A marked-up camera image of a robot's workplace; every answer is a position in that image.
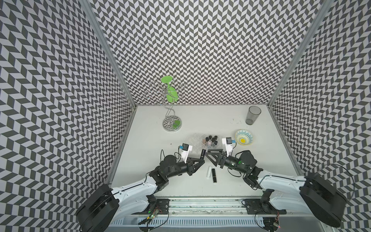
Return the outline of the black lipstick gold band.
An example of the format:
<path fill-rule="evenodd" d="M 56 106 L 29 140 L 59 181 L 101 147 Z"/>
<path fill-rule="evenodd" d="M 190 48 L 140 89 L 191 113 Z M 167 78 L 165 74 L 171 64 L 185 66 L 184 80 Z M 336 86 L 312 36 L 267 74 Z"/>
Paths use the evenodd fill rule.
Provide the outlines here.
<path fill-rule="evenodd" d="M 212 179 L 213 179 L 213 183 L 216 184 L 217 183 L 217 178 L 216 178 L 216 172 L 215 172 L 214 168 L 212 168 Z"/>

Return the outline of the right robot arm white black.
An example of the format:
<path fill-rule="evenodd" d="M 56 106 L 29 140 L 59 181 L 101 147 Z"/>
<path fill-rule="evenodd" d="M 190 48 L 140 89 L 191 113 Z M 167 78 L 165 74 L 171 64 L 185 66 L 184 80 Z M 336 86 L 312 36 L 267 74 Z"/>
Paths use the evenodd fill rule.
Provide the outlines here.
<path fill-rule="evenodd" d="M 263 190 L 261 202 L 265 212 L 272 206 L 277 211 L 312 214 L 334 228 L 341 226 L 347 198 L 319 173 L 297 177 L 275 174 L 259 168 L 249 150 L 234 157 L 221 149 L 211 149 L 205 156 L 216 167 L 228 167 L 241 173 L 252 189 Z"/>

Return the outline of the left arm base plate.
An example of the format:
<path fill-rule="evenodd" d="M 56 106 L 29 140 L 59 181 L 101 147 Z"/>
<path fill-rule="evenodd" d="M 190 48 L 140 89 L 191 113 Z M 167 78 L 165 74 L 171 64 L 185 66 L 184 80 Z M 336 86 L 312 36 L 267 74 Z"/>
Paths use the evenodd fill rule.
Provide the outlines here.
<path fill-rule="evenodd" d="M 155 202 L 150 202 L 145 210 L 137 213 L 138 215 L 152 214 L 156 209 L 159 209 L 160 215 L 167 215 L 169 213 L 170 199 L 157 199 Z"/>

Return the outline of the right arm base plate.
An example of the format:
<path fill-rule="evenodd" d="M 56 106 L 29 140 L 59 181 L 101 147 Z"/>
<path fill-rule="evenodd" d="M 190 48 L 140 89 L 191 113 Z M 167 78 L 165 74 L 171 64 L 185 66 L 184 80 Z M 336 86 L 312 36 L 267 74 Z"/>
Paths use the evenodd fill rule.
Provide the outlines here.
<path fill-rule="evenodd" d="M 261 202 L 259 199 L 243 199 L 242 205 L 248 215 L 263 214 L 263 215 L 286 215 L 286 210 L 275 209 L 268 201 Z"/>

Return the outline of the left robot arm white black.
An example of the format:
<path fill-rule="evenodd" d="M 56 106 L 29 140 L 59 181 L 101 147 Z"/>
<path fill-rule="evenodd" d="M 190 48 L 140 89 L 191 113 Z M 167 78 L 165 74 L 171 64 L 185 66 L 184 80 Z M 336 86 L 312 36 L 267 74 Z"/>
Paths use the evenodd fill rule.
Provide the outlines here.
<path fill-rule="evenodd" d="M 204 158 L 177 161 L 174 155 L 168 155 L 143 180 L 115 188 L 103 184 L 77 209 L 79 231 L 103 232 L 113 220 L 145 211 L 156 201 L 154 194 L 169 184 L 169 178 L 184 173 L 191 176 L 204 163 Z"/>

